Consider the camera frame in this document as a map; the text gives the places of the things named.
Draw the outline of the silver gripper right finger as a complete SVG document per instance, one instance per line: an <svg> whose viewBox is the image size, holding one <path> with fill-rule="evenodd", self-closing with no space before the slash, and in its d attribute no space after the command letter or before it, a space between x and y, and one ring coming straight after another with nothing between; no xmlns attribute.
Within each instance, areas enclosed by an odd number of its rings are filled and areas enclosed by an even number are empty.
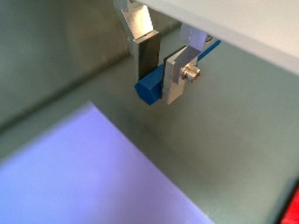
<svg viewBox="0 0 299 224"><path fill-rule="evenodd" d="M207 33L183 24L181 35L185 46L165 59L163 100L167 104L183 94L186 81L195 81L201 76L197 61L206 46Z"/></svg>

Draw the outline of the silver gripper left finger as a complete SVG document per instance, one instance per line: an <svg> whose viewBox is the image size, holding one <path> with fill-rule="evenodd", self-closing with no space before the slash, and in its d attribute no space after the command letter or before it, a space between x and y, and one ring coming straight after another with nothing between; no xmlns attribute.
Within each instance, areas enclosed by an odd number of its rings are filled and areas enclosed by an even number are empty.
<svg viewBox="0 0 299 224"><path fill-rule="evenodd" d="M114 0L114 6L129 36L137 79L142 80L158 67L162 35L146 5L137 0Z"/></svg>

